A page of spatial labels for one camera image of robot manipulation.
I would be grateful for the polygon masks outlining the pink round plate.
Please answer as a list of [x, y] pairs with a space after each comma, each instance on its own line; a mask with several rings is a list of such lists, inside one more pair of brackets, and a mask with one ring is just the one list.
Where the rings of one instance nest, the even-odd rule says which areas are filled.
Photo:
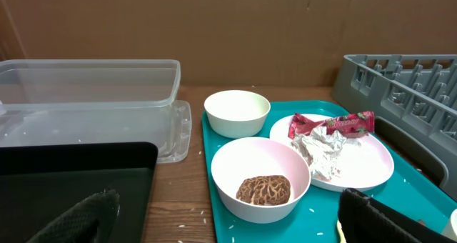
[[[269, 138], [297, 152], [291, 147], [292, 139], [288, 138], [291, 119], [292, 116], [279, 119], [271, 127]], [[394, 162], [387, 148], [371, 134], [351, 139], [358, 139], [361, 142], [361, 148], [352, 152], [349, 159], [343, 163], [341, 176], [329, 182], [311, 177], [312, 185], [333, 192], [340, 192], [345, 188], [366, 191], [390, 179], [394, 171]]]

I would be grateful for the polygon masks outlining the red snack wrapper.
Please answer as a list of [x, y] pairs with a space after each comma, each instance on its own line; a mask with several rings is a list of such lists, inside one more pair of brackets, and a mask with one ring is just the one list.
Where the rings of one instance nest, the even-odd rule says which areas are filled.
[[309, 136], [316, 127], [326, 127], [327, 135], [340, 132], [347, 138], [359, 138], [374, 132], [375, 115], [373, 111], [363, 111], [322, 121], [312, 121], [304, 115], [295, 113], [288, 128], [288, 138], [294, 139], [299, 134]]

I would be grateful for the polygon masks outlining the pink bowl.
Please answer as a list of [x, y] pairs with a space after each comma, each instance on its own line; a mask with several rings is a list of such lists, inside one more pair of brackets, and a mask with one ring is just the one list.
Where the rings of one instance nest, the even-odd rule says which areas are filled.
[[[247, 222], [268, 224], [291, 213], [311, 185], [308, 165], [300, 154], [272, 139], [248, 137], [223, 145], [211, 161], [211, 175], [224, 206]], [[290, 181], [291, 196], [287, 203], [260, 206], [236, 198], [245, 179], [282, 175]]]

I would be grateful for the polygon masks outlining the cream white bowl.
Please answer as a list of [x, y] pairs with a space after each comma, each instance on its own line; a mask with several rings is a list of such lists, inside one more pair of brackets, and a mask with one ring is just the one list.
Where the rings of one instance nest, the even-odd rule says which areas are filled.
[[271, 104], [267, 98], [252, 91], [226, 90], [207, 97], [204, 109], [217, 134], [239, 139], [261, 131]]

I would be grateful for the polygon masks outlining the brown shiitake mushroom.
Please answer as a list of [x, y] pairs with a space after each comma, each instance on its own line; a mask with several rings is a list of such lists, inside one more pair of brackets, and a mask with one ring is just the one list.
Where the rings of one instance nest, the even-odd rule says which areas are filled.
[[290, 196], [290, 181], [282, 175], [258, 176], [245, 179], [236, 193], [238, 200], [260, 206], [285, 204], [289, 201]]

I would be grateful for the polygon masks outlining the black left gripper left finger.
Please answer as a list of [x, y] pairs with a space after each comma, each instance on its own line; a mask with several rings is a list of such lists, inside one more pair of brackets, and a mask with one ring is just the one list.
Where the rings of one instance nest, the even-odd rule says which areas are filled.
[[114, 190], [92, 194], [32, 236], [30, 243], [106, 243], [120, 211]]

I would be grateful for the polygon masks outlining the white tissue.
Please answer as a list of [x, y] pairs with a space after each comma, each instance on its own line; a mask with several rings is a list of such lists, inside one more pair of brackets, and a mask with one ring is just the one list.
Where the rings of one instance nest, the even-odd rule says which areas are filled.
[[315, 127], [309, 135], [295, 134], [291, 147], [305, 159], [313, 179], [329, 182], [341, 176], [343, 163], [361, 148], [361, 142], [340, 132], [327, 134], [326, 127]]

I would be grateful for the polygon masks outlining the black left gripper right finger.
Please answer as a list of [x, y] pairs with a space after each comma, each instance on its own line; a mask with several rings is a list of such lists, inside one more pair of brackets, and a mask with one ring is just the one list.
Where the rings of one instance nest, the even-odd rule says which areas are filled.
[[347, 243], [452, 243], [453, 240], [360, 192], [343, 190], [338, 220]]

